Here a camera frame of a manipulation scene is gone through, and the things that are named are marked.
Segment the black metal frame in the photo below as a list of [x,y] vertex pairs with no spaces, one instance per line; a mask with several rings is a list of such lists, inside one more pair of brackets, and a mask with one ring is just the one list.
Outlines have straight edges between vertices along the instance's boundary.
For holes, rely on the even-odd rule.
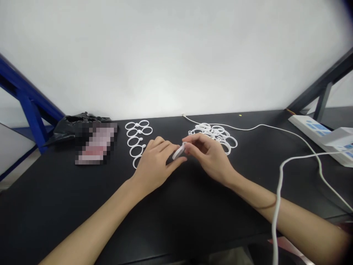
[[287,109],[299,113],[303,108],[319,97],[314,119],[321,121],[331,87],[353,70],[353,48],[351,48],[341,59],[339,59],[318,80],[308,87],[297,97]]

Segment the white electrical cord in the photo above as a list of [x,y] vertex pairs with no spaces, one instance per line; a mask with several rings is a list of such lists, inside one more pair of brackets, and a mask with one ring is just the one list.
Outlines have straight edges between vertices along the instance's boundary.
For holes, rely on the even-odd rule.
[[[185,116],[185,114],[183,114],[183,117],[193,123],[196,123],[196,124],[200,124],[196,121],[193,121],[191,119],[189,119],[188,117]],[[307,155],[307,156],[296,156],[296,157],[292,157],[292,158],[289,158],[287,160],[285,160],[281,166],[279,167],[279,181],[278,181],[278,186],[277,186],[277,200],[276,200],[276,205],[275,205],[275,212],[274,212],[274,215],[273,215],[273,220],[272,220],[272,241],[273,241],[273,260],[272,260],[272,264],[273,265],[278,265],[278,243],[277,243],[277,234],[276,234],[276,227],[277,227],[277,218],[278,218],[278,212],[279,212],[279,206],[280,206],[280,202],[281,202],[281,188],[282,188],[282,181],[283,181],[283,167],[284,165],[290,161],[290,160],[293,160],[293,159],[299,159],[299,158],[308,158],[308,157],[313,157],[315,156],[316,159],[317,159],[317,162],[319,163],[319,174],[320,174],[320,177],[321,179],[323,180],[323,182],[334,192],[334,194],[337,195],[337,197],[339,197],[341,199],[341,201],[353,212],[353,208],[341,197],[341,195],[338,194],[337,191],[334,190],[334,188],[331,187],[330,184],[328,184],[328,182],[325,180],[324,178],[324,175],[322,173],[322,164],[321,164],[321,160],[319,158],[319,155],[325,155],[325,154],[334,154],[334,153],[343,153],[345,151],[341,151],[341,152],[330,152],[330,153],[315,153],[315,151],[313,150],[313,148],[309,145],[309,143],[301,136],[291,132],[291,131],[287,131],[287,130],[284,130],[284,129],[281,129],[281,128],[277,128],[277,127],[273,127],[273,126],[269,126],[269,125],[266,125],[266,124],[259,124],[257,126],[255,126],[254,128],[251,128],[251,129],[239,129],[239,128],[235,128],[235,127],[232,127],[232,126],[229,126],[229,125],[226,125],[226,124],[218,124],[218,123],[210,123],[210,125],[219,125],[219,126],[227,126],[229,128],[232,128],[232,129],[235,129],[235,130],[241,130],[241,131],[250,131],[250,130],[253,130],[253,129],[256,129],[257,127],[259,126],[266,126],[266,127],[270,127],[270,128],[273,128],[273,129],[278,129],[278,130],[281,130],[281,131],[285,131],[285,132],[288,132],[288,133],[291,133],[291,134],[294,134],[295,136],[298,136],[300,139],[302,139],[306,145],[310,148],[310,150],[313,152],[312,155]]]

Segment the black table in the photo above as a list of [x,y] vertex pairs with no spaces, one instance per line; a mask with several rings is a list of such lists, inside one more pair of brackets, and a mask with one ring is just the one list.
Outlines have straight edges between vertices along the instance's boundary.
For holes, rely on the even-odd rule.
[[[288,121],[286,111],[241,114],[190,118],[239,128],[261,123],[280,127],[303,136],[315,151],[322,152]],[[153,134],[144,136],[143,143],[160,135],[181,144],[195,126],[183,117],[148,120]],[[132,176],[127,122],[118,122],[120,132],[111,163],[76,166],[72,143],[51,147],[0,196],[0,264],[37,264]],[[279,130],[228,131],[239,143],[228,156],[234,168],[272,192],[281,162],[310,154],[299,138]],[[327,181],[353,205],[353,169],[330,156],[321,156],[321,160]],[[315,158],[285,166],[282,196],[331,221],[347,218],[346,207],[320,179]],[[260,214],[189,159],[129,213],[96,264],[170,262],[270,237],[271,226]]]

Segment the right hand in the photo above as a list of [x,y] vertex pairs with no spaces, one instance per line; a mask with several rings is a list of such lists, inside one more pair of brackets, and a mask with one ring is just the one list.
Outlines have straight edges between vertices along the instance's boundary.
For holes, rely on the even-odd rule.
[[224,186],[231,184],[235,174],[239,175],[218,141],[199,132],[185,137],[183,142],[187,142],[185,153],[193,155],[206,173]]

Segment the white power strip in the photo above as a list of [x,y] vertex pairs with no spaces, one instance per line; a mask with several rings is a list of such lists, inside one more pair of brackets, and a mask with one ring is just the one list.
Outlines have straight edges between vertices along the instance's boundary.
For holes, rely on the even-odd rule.
[[342,166],[353,167],[353,145],[349,144],[346,146],[326,146],[323,145],[318,139],[325,136],[331,131],[318,123],[316,120],[309,116],[293,115],[288,119],[293,123],[299,130],[301,130],[306,136],[313,140],[318,146],[320,146],[326,152],[341,152],[345,153],[331,154]]

